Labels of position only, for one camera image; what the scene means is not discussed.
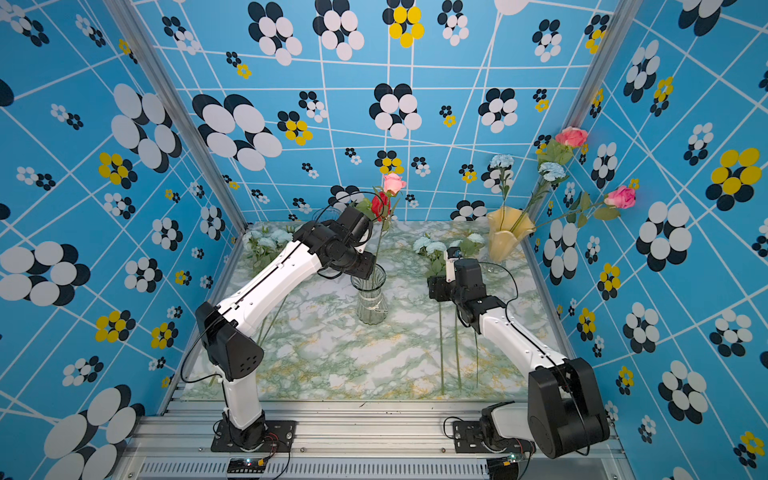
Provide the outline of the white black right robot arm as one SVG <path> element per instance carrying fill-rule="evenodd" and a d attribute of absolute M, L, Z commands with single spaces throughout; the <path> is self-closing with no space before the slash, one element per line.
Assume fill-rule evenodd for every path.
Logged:
<path fill-rule="evenodd" d="M 609 439 L 611 430 L 596 376 L 582 358 L 570 359 L 536 338 L 509 312 L 508 304 L 487 293 L 475 259 L 451 259 L 446 273 L 427 280 L 429 298 L 451 302 L 462 325 L 491 341 L 528 378 L 526 425 L 497 404 L 485 409 L 481 424 L 486 447 L 528 433 L 551 459 L 588 454 Z"/>

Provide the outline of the yellow ceramic vase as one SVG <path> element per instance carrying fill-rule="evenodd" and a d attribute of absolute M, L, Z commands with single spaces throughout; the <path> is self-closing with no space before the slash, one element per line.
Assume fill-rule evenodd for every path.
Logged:
<path fill-rule="evenodd" d="M 501 207 L 487 215 L 489 222 L 489 258 L 505 260 L 517 245 L 536 229 L 528 214 L 520 209 Z"/>

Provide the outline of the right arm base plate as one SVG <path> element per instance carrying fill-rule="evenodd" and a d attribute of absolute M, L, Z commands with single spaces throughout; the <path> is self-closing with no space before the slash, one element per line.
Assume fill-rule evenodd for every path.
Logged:
<path fill-rule="evenodd" d="M 479 421 L 450 419 L 449 437 L 457 454 L 532 454 L 536 452 L 534 442 L 527 439 L 500 438 L 489 440 L 483 433 Z"/>

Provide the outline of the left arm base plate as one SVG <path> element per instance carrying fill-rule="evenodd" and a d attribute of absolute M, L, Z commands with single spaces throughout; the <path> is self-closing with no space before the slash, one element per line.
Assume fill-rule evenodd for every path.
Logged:
<path fill-rule="evenodd" d="M 210 450 L 215 453 L 246 452 L 288 453 L 296 437 L 298 423 L 290 420 L 267 420 L 257 422 L 247 431 L 232 426 L 228 420 L 214 425 L 214 437 Z"/>

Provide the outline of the pink rose stem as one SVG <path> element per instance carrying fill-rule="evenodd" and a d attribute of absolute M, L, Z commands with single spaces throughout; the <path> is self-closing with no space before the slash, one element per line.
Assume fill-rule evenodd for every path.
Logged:
<path fill-rule="evenodd" d="M 397 207 L 397 204 L 399 202 L 398 196 L 400 192 L 406 187 L 407 183 L 403 180 L 403 178 L 396 173 L 389 173 L 384 176 L 383 183 L 380 187 L 377 187 L 374 189 L 375 193 L 378 192 L 385 192 L 390 196 L 391 199 L 391 214 L 390 217 L 385 220 L 384 222 L 379 222 L 381 224 L 380 226 L 380 234 L 379 239 L 377 241 L 375 255 L 379 254 L 381 244 L 383 241 L 383 238 L 386 234 L 386 232 L 390 228 L 390 224 L 392 222 L 392 217 L 394 215 L 395 209 Z"/>

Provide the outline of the clear glass vase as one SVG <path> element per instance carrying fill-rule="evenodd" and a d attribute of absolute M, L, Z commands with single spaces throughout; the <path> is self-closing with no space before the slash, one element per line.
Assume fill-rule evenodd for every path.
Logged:
<path fill-rule="evenodd" d="M 363 324 L 378 325 L 388 316 L 388 303 L 383 292 L 386 280 L 386 271 L 380 264 L 374 267 L 368 279 L 350 278 L 357 291 L 357 318 Z"/>

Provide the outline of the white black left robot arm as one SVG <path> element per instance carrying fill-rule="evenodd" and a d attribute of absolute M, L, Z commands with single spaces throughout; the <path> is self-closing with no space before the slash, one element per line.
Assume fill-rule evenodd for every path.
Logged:
<path fill-rule="evenodd" d="M 365 250 L 372 229 L 372 221 L 353 207 L 336 219 L 307 222 L 244 287 L 216 305 L 205 302 L 196 310 L 200 341 L 222 378 L 221 426 L 235 446 L 254 451 L 267 437 L 256 380 L 264 358 L 255 340 L 257 331 L 295 287 L 323 269 L 369 279 L 376 265 L 375 255 Z"/>

